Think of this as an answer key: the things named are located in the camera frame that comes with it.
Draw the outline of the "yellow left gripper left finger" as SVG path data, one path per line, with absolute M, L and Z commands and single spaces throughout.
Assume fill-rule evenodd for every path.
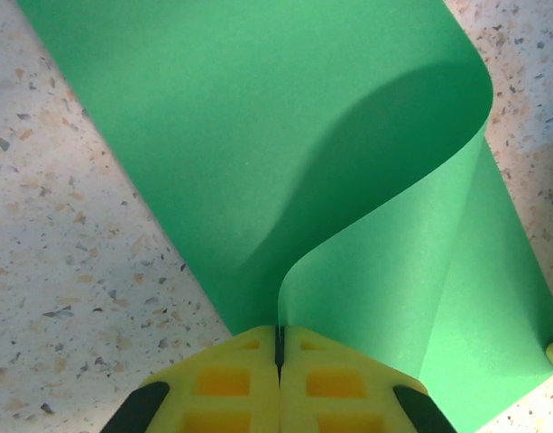
M 256 327 L 146 378 L 104 432 L 278 432 L 280 329 Z

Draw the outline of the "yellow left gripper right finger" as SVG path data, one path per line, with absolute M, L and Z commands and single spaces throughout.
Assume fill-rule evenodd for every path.
M 454 432 L 417 379 L 303 327 L 278 327 L 281 432 Z

